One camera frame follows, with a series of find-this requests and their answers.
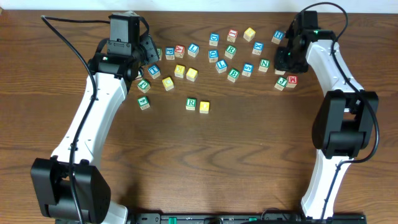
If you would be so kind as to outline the yellow O block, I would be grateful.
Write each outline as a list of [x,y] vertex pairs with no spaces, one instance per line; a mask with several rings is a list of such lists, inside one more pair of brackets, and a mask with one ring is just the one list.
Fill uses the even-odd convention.
[[285,74],[285,71],[278,70],[278,69],[275,69],[274,72],[276,75],[284,75]]
[[210,111],[210,103],[208,101],[200,102],[200,113],[208,114]]

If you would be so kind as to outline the green B block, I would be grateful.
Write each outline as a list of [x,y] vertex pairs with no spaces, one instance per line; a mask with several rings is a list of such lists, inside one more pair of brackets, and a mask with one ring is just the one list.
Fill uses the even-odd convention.
[[239,70],[232,68],[228,73],[228,80],[234,83],[238,79],[239,75]]

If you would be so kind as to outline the blue T block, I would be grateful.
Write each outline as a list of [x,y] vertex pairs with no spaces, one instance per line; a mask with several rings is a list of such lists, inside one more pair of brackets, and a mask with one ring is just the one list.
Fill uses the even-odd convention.
[[160,69],[157,65],[152,65],[148,68],[149,75],[153,78],[156,79],[160,76]]

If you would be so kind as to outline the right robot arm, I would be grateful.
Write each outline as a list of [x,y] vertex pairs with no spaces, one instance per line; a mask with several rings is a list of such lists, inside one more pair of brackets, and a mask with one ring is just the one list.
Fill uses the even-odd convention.
[[305,73],[313,69],[324,99],[312,126],[317,150],[308,189],[301,199],[299,223],[364,223],[362,217],[334,215],[339,187],[351,164],[364,163],[376,153],[380,130],[376,117],[379,98],[352,76],[340,52],[340,36],[318,25],[311,6],[296,14],[278,47],[274,67],[280,72]]

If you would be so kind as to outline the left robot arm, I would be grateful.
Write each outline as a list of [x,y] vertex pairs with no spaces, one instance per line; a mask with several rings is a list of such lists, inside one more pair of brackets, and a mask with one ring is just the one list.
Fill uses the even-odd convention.
[[128,210],[111,200],[100,173],[103,146],[113,118],[143,67],[159,54],[146,20],[135,12],[109,16],[110,35],[93,58],[84,60],[88,77],[81,103],[60,144],[48,159],[37,158],[30,176],[41,214],[57,223],[126,223]]

